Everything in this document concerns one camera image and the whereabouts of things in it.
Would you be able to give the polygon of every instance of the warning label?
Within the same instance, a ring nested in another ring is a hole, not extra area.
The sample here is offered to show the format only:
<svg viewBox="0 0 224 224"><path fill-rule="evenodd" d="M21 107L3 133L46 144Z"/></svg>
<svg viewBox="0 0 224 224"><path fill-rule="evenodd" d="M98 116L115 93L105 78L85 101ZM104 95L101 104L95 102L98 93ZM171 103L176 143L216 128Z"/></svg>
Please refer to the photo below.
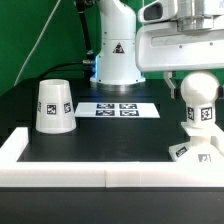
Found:
<svg viewBox="0 0 224 224"><path fill-rule="evenodd" d="M114 54L124 54L124 49L121 46L121 43L118 43L116 48L113 51Z"/></svg>

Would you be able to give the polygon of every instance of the white paper cup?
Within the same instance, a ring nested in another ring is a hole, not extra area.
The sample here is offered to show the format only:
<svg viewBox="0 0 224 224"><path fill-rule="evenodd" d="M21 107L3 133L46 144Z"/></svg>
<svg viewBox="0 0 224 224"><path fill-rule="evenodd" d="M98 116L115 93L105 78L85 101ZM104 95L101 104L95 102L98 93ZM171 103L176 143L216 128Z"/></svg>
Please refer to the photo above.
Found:
<svg viewBox="0 0 224 224"><path fill-rule="evenodd" d="M69 82L50 79L40 82L36 129L59 134L76 128Z"/></svg>

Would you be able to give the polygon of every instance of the white panel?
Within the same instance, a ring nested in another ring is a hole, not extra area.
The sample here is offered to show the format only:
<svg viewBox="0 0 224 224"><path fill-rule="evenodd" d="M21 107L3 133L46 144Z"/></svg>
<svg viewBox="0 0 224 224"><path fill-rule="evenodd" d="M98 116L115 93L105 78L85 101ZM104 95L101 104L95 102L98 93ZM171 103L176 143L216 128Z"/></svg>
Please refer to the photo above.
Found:
<svg viewBox="0 0 224 224"><path fill-rule="evenodd" d="M0 149L0 163L16 162L28 144L28 129L16 128Z"/></svg>

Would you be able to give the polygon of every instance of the green backdrop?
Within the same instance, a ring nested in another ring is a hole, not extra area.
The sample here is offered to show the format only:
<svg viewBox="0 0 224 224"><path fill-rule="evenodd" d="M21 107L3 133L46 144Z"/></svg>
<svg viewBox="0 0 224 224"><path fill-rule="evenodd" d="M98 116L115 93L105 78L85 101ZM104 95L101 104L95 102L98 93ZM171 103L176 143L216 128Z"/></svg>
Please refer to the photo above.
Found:
<svg viewBox="0 0 224 224"><path fill-rule="evenodd" d="M35 44L57 0L2 0L0 7L0 95L13 87L19 70ZM85 46L74 0L62 0L38 48L25 68L21 80L37 77L60 63L85 58ZM136 12L141 0L122 0ZM100 50L100 17L97 6L87 11L87 22L95 53ZM214 71L221 77L222 71ZM179 72L183 78L186 72ZM162 78L147 73L146 78Z"/></svg>

